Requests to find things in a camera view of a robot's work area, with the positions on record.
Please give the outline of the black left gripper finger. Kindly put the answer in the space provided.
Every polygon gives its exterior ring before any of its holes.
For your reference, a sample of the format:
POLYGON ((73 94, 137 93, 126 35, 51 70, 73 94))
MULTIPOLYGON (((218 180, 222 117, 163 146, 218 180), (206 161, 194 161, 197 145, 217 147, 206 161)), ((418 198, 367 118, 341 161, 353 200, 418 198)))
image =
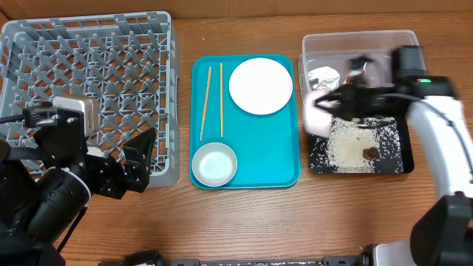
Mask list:
POLYGON ((123 144, 126 159, 149 159, 156 140, 156 131, 149 128, 123 144))
POLYGON ((124 146, 127 190, 143 193, 149 184, 152 150, 124 146))

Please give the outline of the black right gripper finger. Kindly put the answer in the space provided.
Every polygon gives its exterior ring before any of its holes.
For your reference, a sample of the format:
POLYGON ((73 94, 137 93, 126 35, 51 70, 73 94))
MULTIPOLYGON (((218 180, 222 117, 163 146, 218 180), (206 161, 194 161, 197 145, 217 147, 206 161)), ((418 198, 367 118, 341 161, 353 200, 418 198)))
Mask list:
POLYGON ((319 89, 316 90, 317 96, 315 97, 314 103, 321 102, 342 102, 345 100, 344 90, 338 89, 319 89))
POLYGON ((325 106, 323 104, 315 103, 314 106, 324 112, 329 113, 333 117, 346 118, 345 109, 340 104, 335 104, 333 106, 325 106))

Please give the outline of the red snack wrapper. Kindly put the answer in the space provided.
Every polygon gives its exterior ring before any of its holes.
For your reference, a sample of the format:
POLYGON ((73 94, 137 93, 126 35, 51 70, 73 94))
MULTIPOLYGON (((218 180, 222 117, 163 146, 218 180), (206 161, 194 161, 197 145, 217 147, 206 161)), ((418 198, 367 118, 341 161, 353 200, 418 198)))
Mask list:
POLYGON ((366 66, 366 61, 351 60, 348 67, 349 71, 343 84, 367 87, 368 81, 365 75, 366 66))

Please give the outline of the white tissue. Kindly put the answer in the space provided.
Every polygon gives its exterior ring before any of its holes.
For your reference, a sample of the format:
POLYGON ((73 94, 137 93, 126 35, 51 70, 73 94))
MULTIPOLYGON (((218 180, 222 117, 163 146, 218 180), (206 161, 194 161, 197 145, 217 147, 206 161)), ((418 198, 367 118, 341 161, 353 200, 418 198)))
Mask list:
POLYGON ((311 90, 330 89, 339 87, 340 74, 329 66, 319 67, 308 72, 311 90))

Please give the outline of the white pink bowl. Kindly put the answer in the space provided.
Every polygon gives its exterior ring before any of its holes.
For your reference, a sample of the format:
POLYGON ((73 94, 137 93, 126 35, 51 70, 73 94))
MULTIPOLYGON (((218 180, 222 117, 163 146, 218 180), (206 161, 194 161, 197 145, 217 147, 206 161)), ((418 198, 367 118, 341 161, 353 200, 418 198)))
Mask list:
POLYGON ((331 89, 317 89, 308 92, 304 97, 302 117, 304 129, 308 134, 328 138, 331 133, 333 116, 319 107, 314 101, 331 92, 331 89))

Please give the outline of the brown food piece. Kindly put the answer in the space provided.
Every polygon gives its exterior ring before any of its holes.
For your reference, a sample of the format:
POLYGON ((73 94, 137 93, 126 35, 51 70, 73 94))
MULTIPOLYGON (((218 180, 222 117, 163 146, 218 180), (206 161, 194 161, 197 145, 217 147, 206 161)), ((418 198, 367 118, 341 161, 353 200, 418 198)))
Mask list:
POLYGON ((376 160, 380 157, 379 150, 376 147, 370 147, 362 151, 365 160, 376 160))

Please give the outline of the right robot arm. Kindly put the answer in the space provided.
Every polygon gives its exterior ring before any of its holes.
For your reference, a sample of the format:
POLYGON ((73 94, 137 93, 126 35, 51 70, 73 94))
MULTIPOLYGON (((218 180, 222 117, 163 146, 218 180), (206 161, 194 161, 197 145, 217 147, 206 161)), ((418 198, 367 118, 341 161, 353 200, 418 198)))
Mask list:
POLYGON ((390 86, 369 88, 356 78, 318 89, 304 102, 308 134, 328 137, 332 120, 405 116, 422 142, 438 201, 415 223, 407 240, 372 245, 359 265, 472 264, 472 137, 452 82, 428 75, 419 46, 391 54, 390 86))

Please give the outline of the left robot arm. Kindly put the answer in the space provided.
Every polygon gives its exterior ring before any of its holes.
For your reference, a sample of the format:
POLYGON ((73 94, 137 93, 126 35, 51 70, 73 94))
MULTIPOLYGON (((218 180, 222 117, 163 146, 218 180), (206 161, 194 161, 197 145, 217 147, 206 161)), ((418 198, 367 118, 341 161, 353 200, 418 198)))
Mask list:
POLYGON ((69 238, 92 195, 121 199, 149 184, 154 129, 123 146, 124 164, 91 155, 83 129, 46 127, 38 148, 1 142, 1 264, 64 265, 59 236, 69 238))

